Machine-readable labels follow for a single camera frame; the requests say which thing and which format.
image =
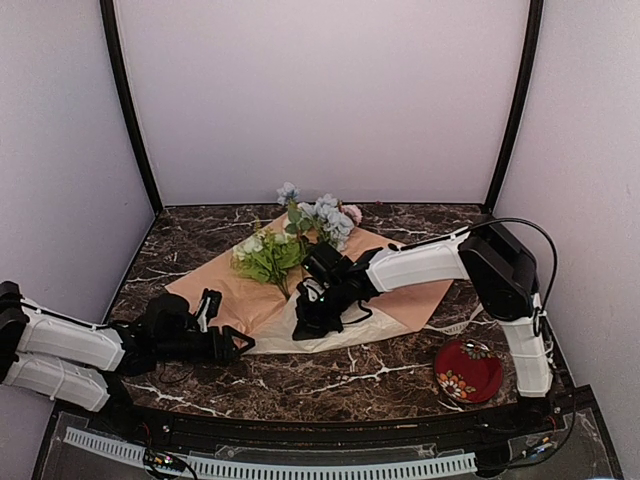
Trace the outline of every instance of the red plate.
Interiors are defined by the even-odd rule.
[[[484,403],[502,386],[502,363],[486,345],[474,340],[445,343],[434,371],[442,391],[460,403]]]

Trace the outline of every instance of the gray wall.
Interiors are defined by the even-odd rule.
[[[97,1],[0,2],[0,280],[99,321],[152,220]],[[0,387],[0,478],[29,478],[51,404]]]
[[[483,201],[528,3],[118,1],[163,200]]]
[[[640,3],[547,2],[499,215],[558,242],[550,314],[591,383],[628,478],[640,478]],[[539,248],[543,274],[549,254]]]

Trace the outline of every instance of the flower bouquet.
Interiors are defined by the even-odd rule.
[[[233,248],[231,266],[243,277],[276,285],[288,299],[287,276],[309,252],[311,234],[315,233],[318,242],[344,250],[349,235],[362,220],[362,212],[330,194],[313,205],[298,203],[299,190],[289,182],[277,192],[278,203],[287,207],[284,233],[257,224],[256,232]]]

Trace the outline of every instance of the white robotic arm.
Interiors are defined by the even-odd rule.
[[[13,282],[0,283],[0,383],[99,411],[114,394],[128,399],[120,375],[154,370],[160,358],[220,363],[251,348],[253,339],[231,327],[207,328],[221,299],[205,290],[191,315],[186,300],[165,294],[131,324],[95,325],[44,309]]]
[[[539,317],[545,314],[538,294],[535,259],[501,225],[463,228],[401,248],[389,245],[365,252],[353,263],[323,244],[312,251],[304,265],[318,285],[313,294],[305,283],[298,288],[301,296],[294,339],[341,331],[340,315],[353,302],[408,285],[471,280],[485,310],[504,330],[519,394],[541,398],[549,392],[552,374],[537,328]]]

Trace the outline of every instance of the dark marble tabletop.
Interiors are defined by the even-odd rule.
[[[362,227],[405,243],[468,225],[480,217],[469,205],[362,205]],[[223,253],[280,216],[278,205],[176,207],[158,218],[116,299],[111,318],[134,320],[164,286]],[[456,281],[429,321],[467,320],[478,304],[468,282]],[[515,402],[515,370],[500,327],[482,314],[461,334],[479,340],[503,361],[499,393],[482,406]],[[168,362],[125,379],[135,403],[173,412],[292,422],[408,419],[459,411],[439,392],[432,363],[452,337],[431,330],[313,355],[245,355],[218,367]]]

